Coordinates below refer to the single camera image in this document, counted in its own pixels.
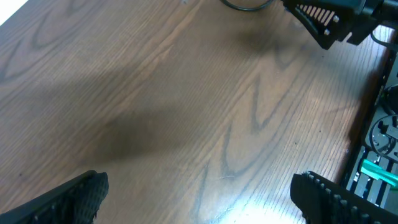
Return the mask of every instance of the wood grain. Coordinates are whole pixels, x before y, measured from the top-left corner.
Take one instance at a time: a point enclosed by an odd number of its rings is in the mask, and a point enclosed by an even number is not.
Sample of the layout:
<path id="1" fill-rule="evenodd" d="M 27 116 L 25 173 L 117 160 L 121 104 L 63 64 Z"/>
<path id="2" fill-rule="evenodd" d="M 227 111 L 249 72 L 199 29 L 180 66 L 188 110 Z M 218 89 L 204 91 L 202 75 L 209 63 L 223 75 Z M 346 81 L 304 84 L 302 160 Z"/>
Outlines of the wood grain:
<path id="1" fill-rule="evenodd" d="M 303 223 L 292 174 L 336 180 L 383 55 L 280 2 L 30 0 L 0 27 L 0 212 L 94 169 L 97 223 Z"/>

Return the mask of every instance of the screw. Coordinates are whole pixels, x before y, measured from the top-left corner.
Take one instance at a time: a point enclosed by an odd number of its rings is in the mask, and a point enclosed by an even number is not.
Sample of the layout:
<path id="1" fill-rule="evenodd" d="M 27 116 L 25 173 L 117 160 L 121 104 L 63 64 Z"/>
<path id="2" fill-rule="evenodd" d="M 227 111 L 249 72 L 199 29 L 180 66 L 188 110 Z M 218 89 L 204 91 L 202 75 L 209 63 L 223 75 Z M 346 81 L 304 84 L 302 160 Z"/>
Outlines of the screw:
<path id="1" fill-rule="evenodd" d="M 340 18 L 338 16 L 333 16 L 333 22 L 338 22 L 340 21 Z"/>

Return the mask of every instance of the wooden surface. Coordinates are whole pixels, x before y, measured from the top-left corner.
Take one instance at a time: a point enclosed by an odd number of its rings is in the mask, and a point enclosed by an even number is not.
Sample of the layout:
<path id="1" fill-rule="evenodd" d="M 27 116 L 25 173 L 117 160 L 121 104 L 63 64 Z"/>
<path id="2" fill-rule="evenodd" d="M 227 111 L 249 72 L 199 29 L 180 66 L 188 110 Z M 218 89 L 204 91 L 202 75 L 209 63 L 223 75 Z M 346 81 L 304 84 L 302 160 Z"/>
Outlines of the wooden surface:
<path id="1" fill-rule="evenodd" d="M 336 180 L 383 55 L 280 2 L 29 0 L 0 27 L 0 212 L 94 169 L 97 223 L 302 223 L 291 177 Z"/>

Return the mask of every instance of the teal object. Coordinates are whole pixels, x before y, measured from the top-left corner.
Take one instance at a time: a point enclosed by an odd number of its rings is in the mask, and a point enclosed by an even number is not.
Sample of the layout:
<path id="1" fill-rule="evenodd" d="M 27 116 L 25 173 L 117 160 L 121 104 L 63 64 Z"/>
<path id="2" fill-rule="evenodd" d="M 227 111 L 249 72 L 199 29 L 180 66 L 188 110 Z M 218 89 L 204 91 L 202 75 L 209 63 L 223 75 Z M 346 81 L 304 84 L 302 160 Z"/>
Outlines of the teal object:
<path id="1" fill-rule="evenodd" d="M 381 167 L 367 159 L 362 161 L 361 172 L 373 179 L 387 182 L 391 185 L 392 190 L 398 190 L 398 176 L 383 170 Z"/>

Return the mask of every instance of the wooden table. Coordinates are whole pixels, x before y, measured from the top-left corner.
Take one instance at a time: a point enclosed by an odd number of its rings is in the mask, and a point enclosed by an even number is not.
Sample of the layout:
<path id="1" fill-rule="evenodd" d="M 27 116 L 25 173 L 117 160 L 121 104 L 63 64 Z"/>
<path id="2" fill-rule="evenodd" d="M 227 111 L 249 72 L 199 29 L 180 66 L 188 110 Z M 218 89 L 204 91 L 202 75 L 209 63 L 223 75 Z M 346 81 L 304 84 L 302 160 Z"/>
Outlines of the wooden table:
<path id="1" fill-rule="evenodd" d="M 94 169 L 97 223 L 302 223 L 291 177 L 338 179 L 383 58 L 281 2 L 29 0 L 0 27 L 0 212 Z"/>

